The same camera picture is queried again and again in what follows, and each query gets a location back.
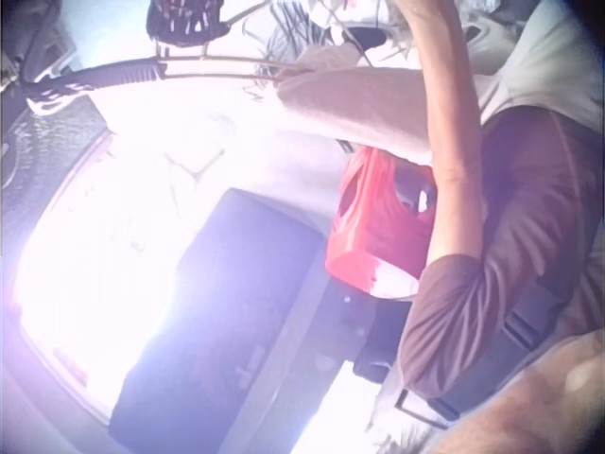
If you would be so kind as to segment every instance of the brown shirt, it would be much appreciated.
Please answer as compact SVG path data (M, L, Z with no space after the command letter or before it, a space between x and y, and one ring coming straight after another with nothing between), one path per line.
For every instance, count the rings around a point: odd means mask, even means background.
M444 395L479 358L531 280L577 278L549 344L603 325L602 237L593 248L602 137L534 107L506 110L484 131L483 258L446 256L424 270L400 344L405 386L423 398Z

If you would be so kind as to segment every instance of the brown sleeve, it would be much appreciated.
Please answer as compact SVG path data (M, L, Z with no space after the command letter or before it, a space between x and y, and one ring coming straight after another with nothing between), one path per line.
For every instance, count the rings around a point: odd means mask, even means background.
M483 260L446 256L424 270L398 355L411 391L444 395L483 353L530 280L578 271L573 260L561 267L556 257L590 251L602 166L598 142L585 140L591 131L576 126L547 111L511 109L486 136Z

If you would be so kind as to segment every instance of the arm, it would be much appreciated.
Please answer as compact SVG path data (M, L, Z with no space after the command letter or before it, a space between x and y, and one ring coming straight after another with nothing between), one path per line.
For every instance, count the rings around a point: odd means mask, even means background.
M453 0L399 0L417 43L426 87L428 135L439 190L428 263L481 256L480 144L475 86Z

